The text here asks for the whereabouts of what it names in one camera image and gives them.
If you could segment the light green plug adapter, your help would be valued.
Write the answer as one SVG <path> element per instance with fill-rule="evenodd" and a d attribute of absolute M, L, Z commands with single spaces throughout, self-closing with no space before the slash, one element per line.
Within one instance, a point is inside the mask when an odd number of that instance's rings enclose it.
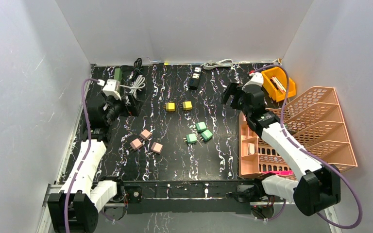
<path fill-rule="evenodd" d="M 212 137 L 213 137 L 213 133 L 208 129 L 206 129 L 206 130 L 204 130 L 200 133 L 201 141 L 207 142 L 210 139 L 212 139 Z"/>

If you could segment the green plug adapter dark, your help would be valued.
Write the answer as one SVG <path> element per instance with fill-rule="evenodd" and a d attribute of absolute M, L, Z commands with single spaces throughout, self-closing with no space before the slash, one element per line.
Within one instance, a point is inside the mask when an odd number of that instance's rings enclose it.
<path fill-rule="evenodd" d="M 183 138 L 183 141 L 191 145 L 191 144 L 197 143 L 198 140 L 197 140 L 196 134 L 190 133 L 190 134 L 187 134 L 185 138 Z"/>

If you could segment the pink usb plug adapter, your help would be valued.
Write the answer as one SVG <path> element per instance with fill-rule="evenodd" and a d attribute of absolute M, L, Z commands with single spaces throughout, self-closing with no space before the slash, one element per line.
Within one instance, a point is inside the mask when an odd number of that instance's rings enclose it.
<path fill-rule="evenodd" d="M 163 145 L 158 143 L 158 142 L 154 142 L 152 144 L 152 147 L 151 147 L 151 151 L 153 153 L 157 153 L 157 154 L 160 154 L 162 152 L 162 149 L 163 149 Z"/>

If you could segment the pink plug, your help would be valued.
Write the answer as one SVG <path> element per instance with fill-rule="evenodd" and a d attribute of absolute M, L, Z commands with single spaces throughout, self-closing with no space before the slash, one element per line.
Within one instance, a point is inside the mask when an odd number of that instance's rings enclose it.
<path fill-rule="evenodd" d="M 143 141 L 147 141 L 151 138 L 152 136 L 152 133 L 146 129 L 144 129 L 140 134 L 139 134 L 139 137 L 141 140 Z"/>

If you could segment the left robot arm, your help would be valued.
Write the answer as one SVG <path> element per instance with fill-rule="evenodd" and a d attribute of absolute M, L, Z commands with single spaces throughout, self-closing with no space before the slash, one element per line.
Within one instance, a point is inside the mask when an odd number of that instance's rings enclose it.
<path fill-rule="evenodd" d="M 116 80 L 92 81 L 102 87 L 105 103 L 89 109 L 85 90 L 81 90 L 86 122 L 81 151 L 65 183 L 48 198 L 52 226 L 57 233 L 92 233 L 107 203 L 122 202 L 123 212 L 126 213 L 129 203 L 142 201 L 141 186 L 126 186 L 118 176 L 104 176 L 99 182 L 93 181 L 101 158 L 107 151 L 108 131 L 125 107 L 119 99 Z"/>

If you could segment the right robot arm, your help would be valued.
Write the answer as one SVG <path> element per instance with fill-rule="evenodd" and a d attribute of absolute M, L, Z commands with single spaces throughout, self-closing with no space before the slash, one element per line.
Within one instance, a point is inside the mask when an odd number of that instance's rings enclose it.
<path fill-rule="evenodd" d="M 222 103 L 233 96 L 231 107 L 240 110 L 249 129 L 268 143 L 292 169 L 296 180 L 268 173 L 255 184 L 254 195 L 260 201 L 272 195 L 295 203 L 306 216 L 311 216 L 341 201 L 339 170 L 324 165 L 290 135 L 282 121 L 265 107 L 265 97 L 257 84 L 230 83 Z"/>

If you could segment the green plug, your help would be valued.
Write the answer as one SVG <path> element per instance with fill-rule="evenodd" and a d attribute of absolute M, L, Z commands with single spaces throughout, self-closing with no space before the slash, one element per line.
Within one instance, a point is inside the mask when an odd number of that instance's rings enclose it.
<path fill-rule="evenodd" d="M 198 123 L 195 123 L 193 129 L 198 132 L 198 133 L 202 133 L 204 131 L 207 130 L 207 125 L 205 122 L 198 122 Z"/>

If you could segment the yellow plug adapter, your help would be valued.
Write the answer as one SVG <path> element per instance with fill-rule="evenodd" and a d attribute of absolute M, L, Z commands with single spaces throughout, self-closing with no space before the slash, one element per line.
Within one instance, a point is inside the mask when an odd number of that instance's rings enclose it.
<path fill-rule="evenodd" d="M 166 112 L 175 112 L 176 110 L 175 103 L 174 102 L 165 103 L 164 109 L 166 110 Z"/>
<path fill-rule="evenodd" d="M 183 111 L 189 111 L 192 109 L 192 102 L 191 101 L 184 101 L 181 103 L 181 107 Z"/>

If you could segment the green power strip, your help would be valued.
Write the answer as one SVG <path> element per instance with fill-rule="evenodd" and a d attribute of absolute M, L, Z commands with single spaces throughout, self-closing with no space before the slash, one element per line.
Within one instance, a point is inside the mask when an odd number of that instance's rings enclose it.
<path fill-rule="evenodd" d="M 114 69 L 114 80 L 121 82 L 122 79 L 122 70 L 120 67 Z"/>

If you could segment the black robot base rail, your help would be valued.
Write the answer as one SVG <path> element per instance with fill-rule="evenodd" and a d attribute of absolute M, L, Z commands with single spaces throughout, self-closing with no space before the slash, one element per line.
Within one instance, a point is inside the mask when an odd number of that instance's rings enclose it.
<path fill-rule="evenodd" d="M 232 212 L 268 220 L 283 199 L 267 195 L 259 180 L 127 181 L 126 198 L 109 201 L 102 214 L 110 221 L 147 213 Z"/>

